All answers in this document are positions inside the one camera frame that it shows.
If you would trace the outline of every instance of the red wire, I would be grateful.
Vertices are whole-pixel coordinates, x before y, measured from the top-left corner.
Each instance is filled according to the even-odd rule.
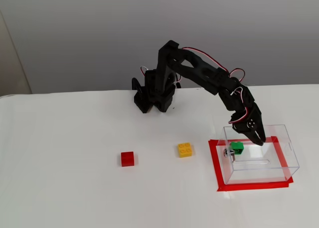
[[[192,48],[192,47],[183,47],[182,49],[183,50],[194,50],[194,51],[197,51],[199,53],[206,55],[209,59],[214,61],[220,68],[222,68],[223,70],[225,70],[229,73],[229,71],[224,66],[222,66],[217,60],[215,60],[213,57],[211,57],[209,54],[205,53],[204,51],[201,51],[201,50],[198,50],[198,49]]]
[[[143,72],[143,70],[142,70],[142,67],[140,67],[140,69],[141,69],[141,73],[145,76],[145,74],[144,74],[144,72]]]
[[[242,103],[244,103],[244,100],[243,100],[243,88],[242,88],[242,87],[238,87],[238,88],[236,88],[236,89],[234,90],[234,92],[238,92],[237,89],[241,89],[241,91],[240,91],[240,98],[241,98]],[[246,110],[246,113],[245,113],[244,116],[242,116],[241,118],[239,118],[239,119],[237,119],[237,120],[235,120],[235,121],[229,121],[228,123],[229,123],[229,124],[232,124],[232,123],[236,123],[236,122],[242,121],[242,120],[243,120],[245,117],[247,117],[247,115],[248,115],[248,108],[245,107],[245,110]]]
[[[229,77],[231,77],[231,74],[234,73],[237,70],[241,70],[242,72],[244,72],[243,77],[239,80],[239,82],[242,82],[242,80],[244,79],[244,77],[246,75],[246,72],[243,69],[241,69],[241,68],[236,68],[236,69],[232,70],[232,72],[230,72],[230,74],[229,74]]]

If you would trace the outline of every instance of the red lego brick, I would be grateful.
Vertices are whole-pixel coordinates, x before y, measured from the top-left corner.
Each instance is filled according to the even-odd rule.
[[[122,167],[134,166],[134,153],[121,152]]]

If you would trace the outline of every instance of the toy block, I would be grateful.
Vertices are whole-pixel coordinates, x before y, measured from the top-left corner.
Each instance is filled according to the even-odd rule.
[[[192,155],[191,145],[189,142],[178,145],[179,157],[190,157]]]
[[[231,142],[230,148],[234,150],[235,155],[240,155],[244,150],[244,144],[242,142]]]
[[[134,153],[121,152],[122,167],[134,166]]]

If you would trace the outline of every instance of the yellow lego brick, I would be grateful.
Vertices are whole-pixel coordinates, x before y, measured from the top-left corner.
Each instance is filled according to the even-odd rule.
[[[190,157],[192,155],[191,145],[189,142],[178,145],[179,157]]]

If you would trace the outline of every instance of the white wire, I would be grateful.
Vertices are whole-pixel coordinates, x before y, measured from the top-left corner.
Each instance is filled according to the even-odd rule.
[[[178,81],[175,81],[173,84],[180,82],[182,78],[183,78],[183,76],[180,75],[180,79]]]
[[[149,70],[146,66],[142,65],[141,67],[144,67],[146,70]]]
[[[241,98],[241,102],[244,104],[244,100],[243,100],[243,88],[242,88],[242,87],[237,87],[230,95],[233,95],[233,93],[234,93],[237,89],[241,89],[240,98]],[[239,118],[239,119],[237,119],[237,120],[235,120],[235,121],[229,121],[228,123],[235,123],[235,122],[238,122],[238,121],[242,120],[244,117],[246,117],[247,114],[248,114],[248,109],[247,109],[247,107],[245,107],[245,110],[246,110],[245,115],[243,115],[241,118]]]
[[[144,66],[144,65],[142,65],[142,66],[140,67],[140,70],[141,70],[142,75],[145,76],[145,75],[144,75],[144,72],[143,72],[143,70],[142,70],[142,67],[144,67],[146,70],[149,70],[149,69],[148,69],[146,66]]]

